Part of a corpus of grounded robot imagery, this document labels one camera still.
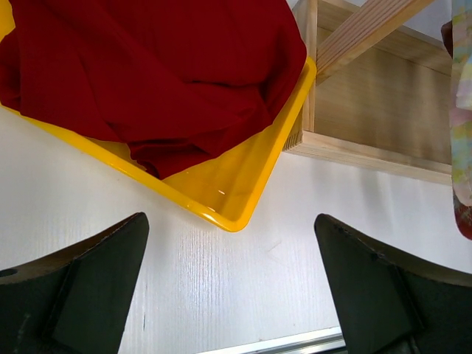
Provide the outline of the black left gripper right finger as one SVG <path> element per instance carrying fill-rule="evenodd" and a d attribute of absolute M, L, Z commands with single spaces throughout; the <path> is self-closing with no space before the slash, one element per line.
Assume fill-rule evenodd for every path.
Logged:
<path fill-rule="evenodd" d="M 471 275 L 369 237 L 326 214 L 314 222 L 349 353 L 470 353 Z"/>

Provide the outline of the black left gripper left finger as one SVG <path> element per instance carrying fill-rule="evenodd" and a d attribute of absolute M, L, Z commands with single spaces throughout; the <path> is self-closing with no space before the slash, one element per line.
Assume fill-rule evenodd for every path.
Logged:
<path fill-rule="evenodd" d="M 117 353 L 149 235 L 138 212 L 1 270 L 2 353 Z"/>

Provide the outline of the red skirt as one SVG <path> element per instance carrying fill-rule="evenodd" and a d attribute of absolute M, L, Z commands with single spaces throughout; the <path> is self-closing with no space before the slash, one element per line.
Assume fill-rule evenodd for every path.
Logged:
<path fill-rule="evenodd" d="M 166 178 L 263 131 L 307 52 L 286 1 L 12 1 L 1 103 Z"/>

